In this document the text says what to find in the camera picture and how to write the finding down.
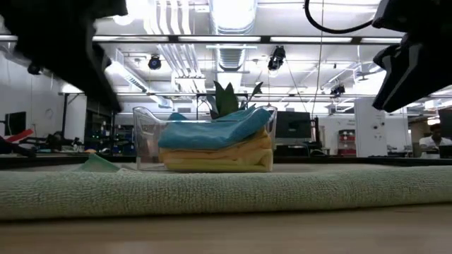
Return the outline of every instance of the white column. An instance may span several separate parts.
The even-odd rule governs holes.
[[[386,156],[385,112],[373,108],[373,98],[355,100],[357,157]]]

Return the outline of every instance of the black cable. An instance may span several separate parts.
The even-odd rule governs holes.
[[[372,20],[369,20],[369,21],[367,21],[364,24],[357,25],[357,26],[355,26],[353,28],[348,28],[348,29],[343,29],[343,30],[336,30],[336,29],[325,28],[324,26],[318,24],[312,18],[311,12],[309,11],[309,1],[310,0],[304,0],[304,13],[306,14],[306,18],[311,23],[311,25],[313,25],[315,28],[319,29],[320,31],[328,32],[328,33],[331,33],[331,34],[340,35],[340,34],[345,34],[345,33],[349,33],[349,32],[356,32],[356,31],[361,30],[363,28],[366,28],[366,27],[368,27],[368,26],[370,26],[372,24]]]

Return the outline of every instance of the towel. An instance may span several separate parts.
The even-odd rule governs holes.
[[[250,139],[221,150],[170,150],[161,148],[160,161],[169,170],[271,171],[272,141],[262,128]]]
[[[240,174],[0,171],[0,220],[333,210],[439,202],[452,202],[450,166]]]
[[[160,136],[158,146],[184,150],[219,150],[253,135],[267,124],[270,116],[265,109],[250,107],[206,123],[169,123]],[[184,117],[180,114],[173,114],[170,120],[182,118]]]

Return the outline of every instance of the green towel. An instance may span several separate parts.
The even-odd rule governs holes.
[[[452,202],[451,167],[263,174],[0,172],[0,219],[334,210]]]

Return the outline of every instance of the desk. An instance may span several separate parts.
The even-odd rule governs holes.
[[[0,253],[450,253],[452,205],[0,224]]]

